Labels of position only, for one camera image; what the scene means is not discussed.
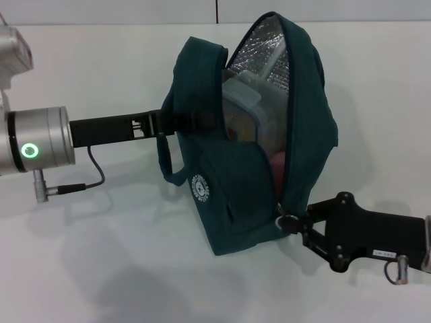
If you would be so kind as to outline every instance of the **teal bag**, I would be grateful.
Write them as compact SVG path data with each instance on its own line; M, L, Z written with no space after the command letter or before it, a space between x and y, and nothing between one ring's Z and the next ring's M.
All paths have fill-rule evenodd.
M324 92L321 60L301 27L277 13L267 13L253 24L226 65L227 58L227 49L220 45L193 37L187 41L162 111L173 116L208 112L215 127L177 131L185 166L174 174L168 142L165 137L157 139L164 178L177 186L189 181L215 255L284 237L275 220L280 213L305 214L310 191L338 140ZM241 77L249 77L249 85L257 91L238 85ZM259 98L263 102L265 95L268 100L278 95L286 99L274 99L274 104L283 106L277 131L284 134L279 139L286 152L279 196L268 151L262 144L265 138L262 142L236 140L226 129L224 94L229 94L228 84L244 90L237 98L245 105L252 106ZM273 91L270 95L264 94L267 88Z

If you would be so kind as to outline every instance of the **silver insulated lining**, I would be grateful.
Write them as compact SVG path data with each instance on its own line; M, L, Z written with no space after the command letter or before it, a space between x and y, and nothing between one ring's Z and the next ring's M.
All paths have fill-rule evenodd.
M289 95L289 62L283 31L277 17L263 20L238 51L229 71L250 71Z

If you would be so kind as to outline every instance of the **white surface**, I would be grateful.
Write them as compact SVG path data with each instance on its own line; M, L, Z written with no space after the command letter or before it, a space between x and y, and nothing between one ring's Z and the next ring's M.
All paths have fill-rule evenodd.
M215 0L2 0L9 24L212 24Z
M268 11L294 22L431 20L429 0L218 0L218 8L228 23L254 22Z
M364 208L430 214L431 24L301 26L321 54L340 138L311 202L349 190ZM35 70L12 80L11 107L66 105L72 120L159 108L190 35L232 52L248 27L20 28ZM369 259L334 273L299 237L215 257L189 188L163 180L155 141L99 146L94 155L106 183L45 205L34 201L31 174L0 179L0 322L429 318L431 275L411 270L410 285L395 287L384 263ZM76 166L47 170L46 179L68 184L98 175L77 149Z

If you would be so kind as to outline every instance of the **white logo print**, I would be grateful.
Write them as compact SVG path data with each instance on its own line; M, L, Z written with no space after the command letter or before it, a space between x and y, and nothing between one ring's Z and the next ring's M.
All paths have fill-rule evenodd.
M200 202L208 201L209 187L207 181L201 175L197 174L193 176L191 190Z

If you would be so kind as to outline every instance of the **green led light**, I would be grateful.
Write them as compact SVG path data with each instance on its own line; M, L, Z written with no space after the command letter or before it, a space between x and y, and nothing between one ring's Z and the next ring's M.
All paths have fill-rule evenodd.
M39 153L39 148L33 143L26 143L21 147L21 153L24 157L35 158Z

